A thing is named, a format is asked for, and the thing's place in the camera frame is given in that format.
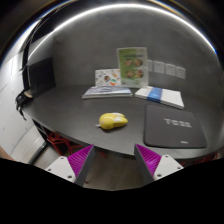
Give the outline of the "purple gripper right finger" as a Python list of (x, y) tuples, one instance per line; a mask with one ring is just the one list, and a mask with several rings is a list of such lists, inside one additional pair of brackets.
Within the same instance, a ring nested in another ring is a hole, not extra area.
[(159, 155), (139, 144), (134, 146), (134, 155), (145, 184), (164, 178), (183, 168), (170, 155)]

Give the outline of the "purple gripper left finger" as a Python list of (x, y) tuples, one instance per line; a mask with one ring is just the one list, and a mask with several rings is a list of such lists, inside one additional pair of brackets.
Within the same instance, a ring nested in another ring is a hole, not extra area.
[(58, 157), (46, 168), (46, 171), (83, 186), (94, 156), (95, 148), (93, 145), (89, 145), (68, 157)]

